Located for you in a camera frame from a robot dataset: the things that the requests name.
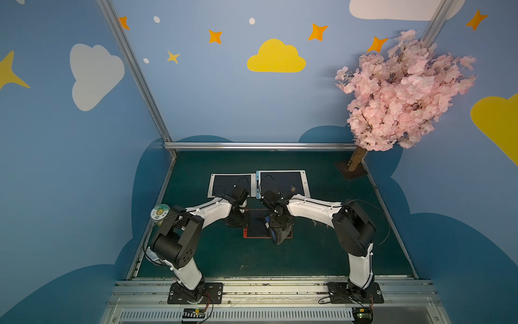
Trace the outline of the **pink cherry blossom tree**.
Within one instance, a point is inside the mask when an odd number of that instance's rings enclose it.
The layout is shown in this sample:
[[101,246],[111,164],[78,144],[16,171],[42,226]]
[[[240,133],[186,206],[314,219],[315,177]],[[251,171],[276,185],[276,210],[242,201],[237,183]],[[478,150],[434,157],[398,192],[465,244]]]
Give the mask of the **pink cherry blossom tree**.
[[361,164],[367,153],[415,146],[434,131],[453,97],[467,93],[476,80],[464,75],[464,70],[473,70],[475,57],[437,56],[437,46],[425,45],[415,34],[403,31],[386,55],[368,51],[355,71],[343,67],[336,73],[337,87],[354,95],[347,124],[356,149],[339,164],[349,179],[364,174]]

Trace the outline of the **right controller board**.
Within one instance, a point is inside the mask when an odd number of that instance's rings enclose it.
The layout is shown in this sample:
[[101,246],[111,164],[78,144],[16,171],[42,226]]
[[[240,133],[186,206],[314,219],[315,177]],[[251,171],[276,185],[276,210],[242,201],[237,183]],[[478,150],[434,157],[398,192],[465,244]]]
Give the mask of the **right controller board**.
[[374,313],[371,309],[354,308],[352,309],[353,324],[372,324]]

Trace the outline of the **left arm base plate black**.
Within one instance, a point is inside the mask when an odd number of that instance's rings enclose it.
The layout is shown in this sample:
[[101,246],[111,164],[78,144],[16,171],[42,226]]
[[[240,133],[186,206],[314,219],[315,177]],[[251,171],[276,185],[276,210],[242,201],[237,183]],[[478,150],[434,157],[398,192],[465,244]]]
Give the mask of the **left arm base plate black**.
[[223,284],[201,282],[194,290],[189,290],[180,283],[173,283],[167,298],[168,305],[219,305],[222,303]]

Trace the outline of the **left controller board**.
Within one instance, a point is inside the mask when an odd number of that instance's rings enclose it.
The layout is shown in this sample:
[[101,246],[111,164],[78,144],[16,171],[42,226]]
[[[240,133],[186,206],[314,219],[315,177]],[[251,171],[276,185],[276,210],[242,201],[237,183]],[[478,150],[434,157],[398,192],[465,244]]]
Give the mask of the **left controller board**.
[[182,321],[194,321],[194,322],[202,322],[208,317],[209,313],[205,310],[196,308],[196,309],[183,309],[182,310]]

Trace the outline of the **controller board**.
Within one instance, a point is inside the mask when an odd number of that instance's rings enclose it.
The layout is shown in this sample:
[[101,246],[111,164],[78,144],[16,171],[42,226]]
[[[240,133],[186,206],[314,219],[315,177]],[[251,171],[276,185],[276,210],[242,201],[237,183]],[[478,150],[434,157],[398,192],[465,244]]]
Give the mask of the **controller board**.
[[354,308],[352,309],[353,324],[372,324],[374,313],[371,309]]
[[196,309],[183,309],[182,310],[182,321],[194,321],[194,322],[202,322],[208,317],[209,313],[205,310],[196,308]]

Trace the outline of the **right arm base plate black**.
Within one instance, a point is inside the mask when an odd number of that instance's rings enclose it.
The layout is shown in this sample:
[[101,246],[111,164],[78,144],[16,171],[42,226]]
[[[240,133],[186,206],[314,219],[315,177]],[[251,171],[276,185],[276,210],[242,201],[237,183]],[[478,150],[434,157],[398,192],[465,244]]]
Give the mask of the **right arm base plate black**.
[[326,287],[332,304],[355,303],[367,306],[384,303],[383,293],[376,282],[371,282],[367,288],[359,288],[351,282],[329,282]]

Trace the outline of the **aluminium mounting rail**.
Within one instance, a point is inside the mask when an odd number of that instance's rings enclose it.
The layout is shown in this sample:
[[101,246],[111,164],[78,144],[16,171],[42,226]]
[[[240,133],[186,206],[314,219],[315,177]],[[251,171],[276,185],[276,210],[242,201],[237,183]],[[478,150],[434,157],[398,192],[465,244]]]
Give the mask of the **aluminium mounting rail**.
[[[219,305],[168,305],[173,281],[163,278],[117,282],[101,323],[352,323],[355,303],[332,304],[326,284],[344,276],[208,278],[222,283]],[[375,304],[375,323],[450,323],[430,280],[378,276],[384,303]],[[183,309],[202,309],[202,322],[182,321]]]

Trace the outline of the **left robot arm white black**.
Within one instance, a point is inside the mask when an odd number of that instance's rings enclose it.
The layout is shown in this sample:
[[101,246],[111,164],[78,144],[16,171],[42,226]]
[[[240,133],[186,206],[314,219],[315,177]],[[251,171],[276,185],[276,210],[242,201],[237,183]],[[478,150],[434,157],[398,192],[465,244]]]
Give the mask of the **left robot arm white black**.
[[168,267],[184,290],[198,290],[203,275],[194,254],[202,230],[219,220],[231,228],[246,227],[250,219],[245,211],[248,196],[249,190],[237,185],[230,194],[195,207],[157,206],[151,219],[158,229],[154,235],[146,236],[144,256],[155,265]]

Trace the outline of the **red framed drawing tablet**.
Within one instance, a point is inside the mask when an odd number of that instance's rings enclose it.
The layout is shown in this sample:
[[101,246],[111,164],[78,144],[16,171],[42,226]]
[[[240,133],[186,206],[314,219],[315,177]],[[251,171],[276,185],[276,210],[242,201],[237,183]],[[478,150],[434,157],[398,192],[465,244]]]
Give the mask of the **red framed drawing tablet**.
[[248,209],[250,222],[244,229],[244,238],[269,238],[270,234],[265,226],[264,218],[268,215],[267,209]]

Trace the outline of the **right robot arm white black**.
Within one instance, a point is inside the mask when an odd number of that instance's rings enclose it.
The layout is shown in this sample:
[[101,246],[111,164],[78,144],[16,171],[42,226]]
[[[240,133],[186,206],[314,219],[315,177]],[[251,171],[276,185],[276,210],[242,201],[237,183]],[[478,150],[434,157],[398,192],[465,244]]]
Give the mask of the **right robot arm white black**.
[[359,204],[353,201],[321,201],[300,194],[283,198],[271,190],[262,194],[260,201],[268,209],[265,222],[274,244],[281,244],[289,236],[296,217],[330,226],[340,246],[348,253],[349,284],[359,290],[372,286],[372,250],[376,228]]

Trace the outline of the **grey blue wiping cloth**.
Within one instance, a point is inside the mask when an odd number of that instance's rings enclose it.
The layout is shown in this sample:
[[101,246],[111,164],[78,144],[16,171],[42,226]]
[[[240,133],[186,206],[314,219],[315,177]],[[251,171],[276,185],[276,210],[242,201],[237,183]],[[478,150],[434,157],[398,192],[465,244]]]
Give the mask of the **grey blue wiping cloth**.
[[293,228],[287,227],[285,229],[283,228],[274,228],[270,227],[268,229],[271,240],[273,244],[280,245],[282,244],[286,239],[293,237]]

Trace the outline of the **white framed drawing tablet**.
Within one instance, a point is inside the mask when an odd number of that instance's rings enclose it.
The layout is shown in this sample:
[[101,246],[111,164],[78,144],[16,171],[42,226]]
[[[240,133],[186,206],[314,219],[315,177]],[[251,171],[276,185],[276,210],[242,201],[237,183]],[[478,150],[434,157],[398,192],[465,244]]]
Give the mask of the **white framed drawing tablet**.
[[211,174],[207,197],[231,194],[236,186],[245,188],[249,197],[256,198],[256,174]]

